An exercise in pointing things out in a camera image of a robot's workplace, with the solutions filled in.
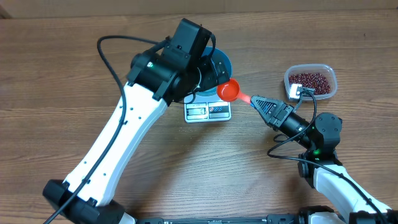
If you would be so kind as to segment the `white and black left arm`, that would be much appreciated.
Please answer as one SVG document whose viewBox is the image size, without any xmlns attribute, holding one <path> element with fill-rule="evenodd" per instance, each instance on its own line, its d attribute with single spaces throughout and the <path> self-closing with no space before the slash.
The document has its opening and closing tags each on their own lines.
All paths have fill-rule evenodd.
<svg viewBox="0 0 398 224">
<path fill-rule="evenodd" d="M 228 56 L 215 47 L 153 47 L 137 54 L 91 149 L 65 179 L 47 182 L 43 195 L 54 214 L 73 223 L 134 223 L 114 194 L 142 138 L 173 102 L 183 102 L 189 123 L 229 120 L 229 103 L 208 92 L 231 74 Z"/>
</svg>

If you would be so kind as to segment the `red scoop with blue handle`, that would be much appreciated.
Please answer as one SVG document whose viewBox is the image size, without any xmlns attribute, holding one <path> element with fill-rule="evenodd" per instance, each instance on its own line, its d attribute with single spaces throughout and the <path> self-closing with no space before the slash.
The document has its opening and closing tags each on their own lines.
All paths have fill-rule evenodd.
<svg viewBox="0 0 398 224">
<path fill-rule="evenodd" d="M 249 105 L 251 104 L 251 97 L 241 91 L 238 81 L 234 78 L 230 78 L 228 82 L 218 85 L 216 93 L 223 101 L 242 100 Z"/>
</svg>

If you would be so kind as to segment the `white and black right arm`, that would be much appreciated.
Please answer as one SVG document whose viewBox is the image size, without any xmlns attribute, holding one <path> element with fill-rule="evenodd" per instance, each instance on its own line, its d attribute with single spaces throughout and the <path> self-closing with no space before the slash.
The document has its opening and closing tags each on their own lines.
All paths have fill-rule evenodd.
<svg viewBox="0 0 398 224">
<path fill-rule="evenodd" d="M 378 201 L 357 184 L 338 160 L 343 121 L 331 113 L 314 113 L 310 121 L 296 114 L 296 107 L 280 100 L 253 96 L 250 104 L 265 124 L 285 136 L 267 151 L 295 141 L 305 152 L 294 158 L 298 172 L 311 188 L 323 194 L 332 204 L 301 208 L 287 215 L 289 223 L 397 223 L 397 211 Z"/>
</svg>

